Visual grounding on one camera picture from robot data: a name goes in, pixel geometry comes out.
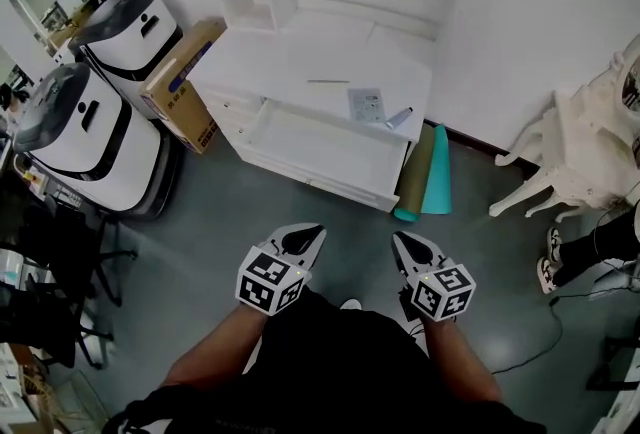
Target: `rolled mat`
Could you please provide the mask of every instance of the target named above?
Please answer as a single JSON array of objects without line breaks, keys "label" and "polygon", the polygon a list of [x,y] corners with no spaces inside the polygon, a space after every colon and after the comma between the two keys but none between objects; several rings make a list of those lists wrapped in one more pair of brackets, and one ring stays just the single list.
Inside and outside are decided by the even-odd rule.
[{"label": "rolled mat", "polygon": [[427,190],[422,201],[423,214],[451,213],[451,170],[449,167],[449,139],[443,125],[435,128],[435,143]]},{"label": "rolled mat", "polygon": [[393,215],[402,221],[414,222],[420,218],[434,145],[435,130],[423,123],[420,139],[402,168],[396,187],[400,200]]}]

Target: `open drawer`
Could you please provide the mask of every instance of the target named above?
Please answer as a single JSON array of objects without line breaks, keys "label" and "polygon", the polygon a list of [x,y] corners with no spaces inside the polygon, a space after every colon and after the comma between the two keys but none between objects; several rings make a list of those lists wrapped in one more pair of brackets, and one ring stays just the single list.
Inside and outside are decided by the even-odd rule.
[{"label": "open drawer", "polygon": [[407,145],[392,134],[273,100],[265,102],[243,144],[306,177],[301,181],[383,210],[398,201],[394,191]]}]

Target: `person's left arm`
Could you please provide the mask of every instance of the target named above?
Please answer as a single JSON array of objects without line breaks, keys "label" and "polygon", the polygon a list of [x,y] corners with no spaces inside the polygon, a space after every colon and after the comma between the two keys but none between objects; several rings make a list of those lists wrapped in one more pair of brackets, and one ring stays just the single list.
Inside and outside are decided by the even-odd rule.
[{"label": "person's left arm", "polygon": [[269,317],[240,304],[206,338],[176,361],[161,386],[209,390],[242,375]]}]

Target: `brown box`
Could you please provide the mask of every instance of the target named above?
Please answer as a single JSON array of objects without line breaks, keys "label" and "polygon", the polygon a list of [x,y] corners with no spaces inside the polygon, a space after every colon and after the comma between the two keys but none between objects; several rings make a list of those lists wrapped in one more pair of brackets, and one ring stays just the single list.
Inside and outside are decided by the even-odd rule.
[{"label": "brown box", "polygon": [[223,32],[219,23],[196,23],[140,86],[142,99],[196,153],[204,153],[218,127],[186,78]]}]

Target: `forearm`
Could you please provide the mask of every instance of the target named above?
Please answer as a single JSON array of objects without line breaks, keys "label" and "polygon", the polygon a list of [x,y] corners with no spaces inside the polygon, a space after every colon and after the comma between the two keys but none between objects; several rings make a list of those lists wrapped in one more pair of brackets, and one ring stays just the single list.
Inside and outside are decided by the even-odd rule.
[{"label": "forearm", "polygon": [[198,345],[176,361],[163,386],[211,389],[242,374],[269,317],[240,304]]},{"label": "forearm", "polygon": [[463,402],[501,402],[498,383],[458,327],[450,320],[423,323],[429,357],[452,395]]}]

